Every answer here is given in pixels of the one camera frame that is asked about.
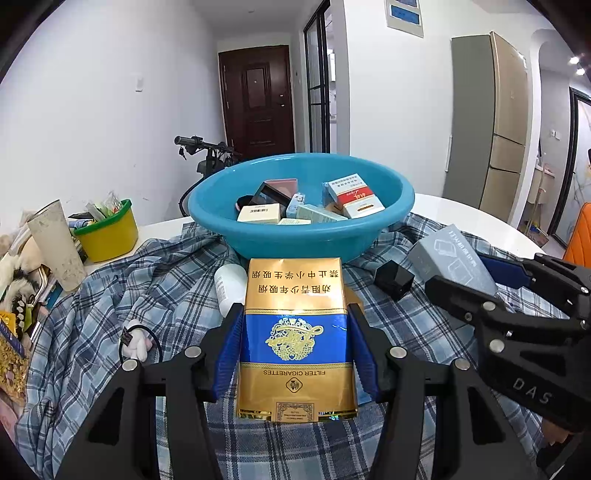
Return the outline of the person's right hand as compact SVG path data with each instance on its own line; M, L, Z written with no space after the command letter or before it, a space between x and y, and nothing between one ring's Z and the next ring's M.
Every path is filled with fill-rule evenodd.
M544 447L564 445L572 436L570 431L559 427L546 418L542 419L541 429L544 438Z

